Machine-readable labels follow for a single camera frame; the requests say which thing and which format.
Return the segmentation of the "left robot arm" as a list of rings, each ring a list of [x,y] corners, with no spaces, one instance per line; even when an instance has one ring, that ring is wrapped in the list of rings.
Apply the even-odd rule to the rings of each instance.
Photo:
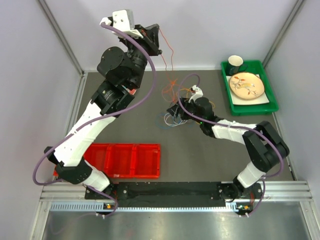
[[[141,86],[147,65],[156,74],[151,57],[162,54],[162,51],[159,48],[158,24],[146,28],[135,25],[134,29],[140,35],[134,37],[114,25],[102,23],[101,26],[117,34],[120,42],[127,47],[127,52],[114,46],[102,54],[97,70],[104,81],[68,135],[56,146],[47,147],[42,159],[55,164],[55,171],[62,180],[92,187],[106,199],[113,194],[114,187],[105,173],[85,160],[84,154],[109,124],[148,99],[150,92],[136,104],[130,105],[135,98],[130,91]]]

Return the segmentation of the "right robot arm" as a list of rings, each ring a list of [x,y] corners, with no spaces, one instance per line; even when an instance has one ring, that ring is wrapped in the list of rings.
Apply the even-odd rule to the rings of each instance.
[[[282,165],[290,150],[268,121],[242,124],[215,115],[206,97],[197,100],[181,97],[166,110],[172,117],[199,123],[202,132],[211,138],[230,140],[246,147],[250,162],[232,183],[232,197],[245,198],[252,186],[277,164]]]

